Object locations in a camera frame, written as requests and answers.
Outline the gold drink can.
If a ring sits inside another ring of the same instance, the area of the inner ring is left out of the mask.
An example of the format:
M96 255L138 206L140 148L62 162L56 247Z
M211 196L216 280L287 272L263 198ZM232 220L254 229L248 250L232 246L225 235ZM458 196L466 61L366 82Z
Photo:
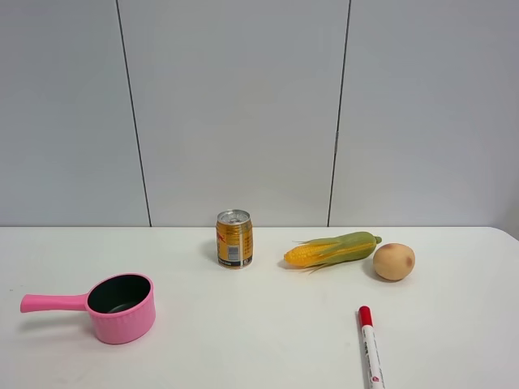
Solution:
M221 266L242 269L253 258L251 216L239 209L220 212L216 223L217 258Z

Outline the corn cob with husk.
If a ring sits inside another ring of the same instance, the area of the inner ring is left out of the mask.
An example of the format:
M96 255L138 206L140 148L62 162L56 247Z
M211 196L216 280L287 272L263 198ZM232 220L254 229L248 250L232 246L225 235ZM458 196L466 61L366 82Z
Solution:
M299 242L285 253L284 260L291 267L320 269L365 259L375 252L381 242L381 237L363 231L316 238Z

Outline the tan potato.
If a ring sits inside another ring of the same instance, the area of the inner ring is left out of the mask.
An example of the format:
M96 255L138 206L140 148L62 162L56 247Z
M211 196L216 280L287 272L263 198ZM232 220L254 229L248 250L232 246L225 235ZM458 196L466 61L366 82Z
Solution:
M414 265L414 251L399 243L383 245L373 256L375 273L390 281L403 280L413 271Z

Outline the red capped white marker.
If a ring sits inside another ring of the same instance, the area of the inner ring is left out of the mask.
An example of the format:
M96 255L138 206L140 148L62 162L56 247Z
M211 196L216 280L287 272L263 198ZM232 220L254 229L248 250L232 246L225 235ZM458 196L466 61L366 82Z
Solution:
M370 389L385 389L371 309L368 306L361 306L358 309L358 319L362 334L363 356L367 364L368 386Z

